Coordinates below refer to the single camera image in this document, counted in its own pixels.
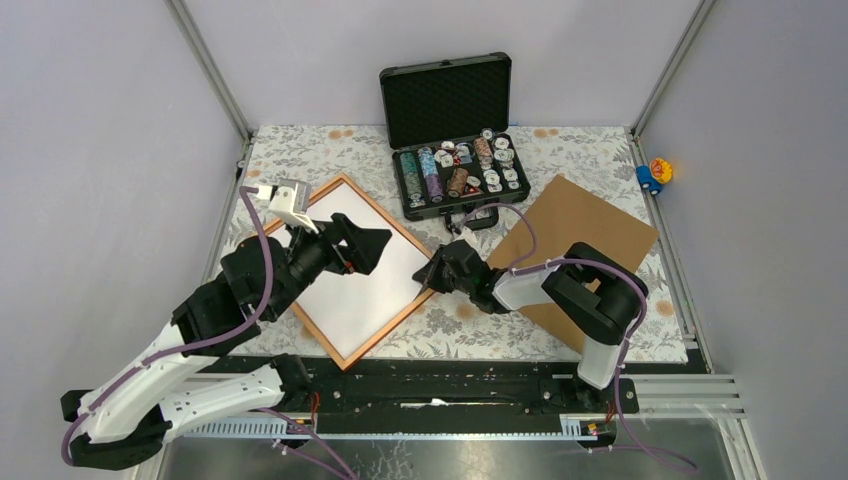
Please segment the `brown cardboard backing board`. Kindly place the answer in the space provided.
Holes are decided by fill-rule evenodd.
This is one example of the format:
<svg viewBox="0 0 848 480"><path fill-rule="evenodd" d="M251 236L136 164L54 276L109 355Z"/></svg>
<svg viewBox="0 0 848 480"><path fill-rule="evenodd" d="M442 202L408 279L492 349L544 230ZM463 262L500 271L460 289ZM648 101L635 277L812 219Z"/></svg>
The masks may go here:
<svg viewBox="0 0 848 480"><path fill-rule="evenodd" d="M584 242L635 273L657 241L658 231L600 197L556 175L524 214L534 227L538 245L520 267L561 256L577 242ZM532 248L531 236L519 222L495 247L487 262L507 267ZM519 310L571 350L582 354L584 334L556 305L535 305Z"/></svg>

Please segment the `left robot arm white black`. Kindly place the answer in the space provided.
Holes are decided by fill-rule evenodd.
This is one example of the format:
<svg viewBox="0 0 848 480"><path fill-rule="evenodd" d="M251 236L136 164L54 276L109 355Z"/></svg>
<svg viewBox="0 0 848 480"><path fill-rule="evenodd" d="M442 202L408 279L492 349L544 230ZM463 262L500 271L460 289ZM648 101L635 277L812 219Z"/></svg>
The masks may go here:
<svg viewBox="0 0 848 480"><path fill-rule="evenodd" d="M293 226L290 240L258 232L222 261L222 272L173 312L154 341L116 377L60 400L68 423L63 461L119 471L157 454L195 427L249 410L304 407L311 382L302 360L280 354L216 387L186 390L189 376L255 338L260 323L290 307L322 273L370 274L391 239L333 214L312 227Z"/></svg>

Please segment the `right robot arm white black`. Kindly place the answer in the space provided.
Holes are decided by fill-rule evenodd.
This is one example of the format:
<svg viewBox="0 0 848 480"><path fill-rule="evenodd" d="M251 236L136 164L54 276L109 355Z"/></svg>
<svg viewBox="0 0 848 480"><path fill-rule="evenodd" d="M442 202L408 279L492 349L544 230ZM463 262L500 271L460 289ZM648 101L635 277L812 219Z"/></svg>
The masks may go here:
<svg viewBox="0 0 848 480"><path fill-rule="evenodd" d="M487 314L556 306L585 337L573 396L589 412L612 400L611 383L633 329L644 320L649 295L640 278L585 242L535 266L496 269L468 242L456 240L440 246L412 280L423 291L462 292Z"/></svg>

